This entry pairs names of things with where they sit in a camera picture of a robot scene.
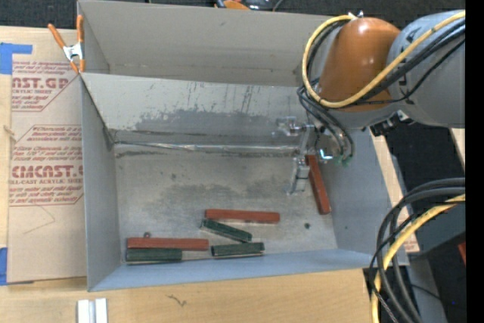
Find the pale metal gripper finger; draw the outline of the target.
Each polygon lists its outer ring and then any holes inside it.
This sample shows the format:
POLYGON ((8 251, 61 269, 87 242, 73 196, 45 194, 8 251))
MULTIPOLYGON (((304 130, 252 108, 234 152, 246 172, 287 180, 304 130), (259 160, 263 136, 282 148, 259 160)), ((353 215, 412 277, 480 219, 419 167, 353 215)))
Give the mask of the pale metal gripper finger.
POLYGON ((294 158, 287 194, 295 195, 304 192, 309 179, 309 166, 304 158, 294 158))
POLYGON ((295 116, 278 117, 275 120, 276 130, 272 133, 273 136, 284 135, 287 137, 298 136, 303 131, 303 126, 297 122, 295 116))

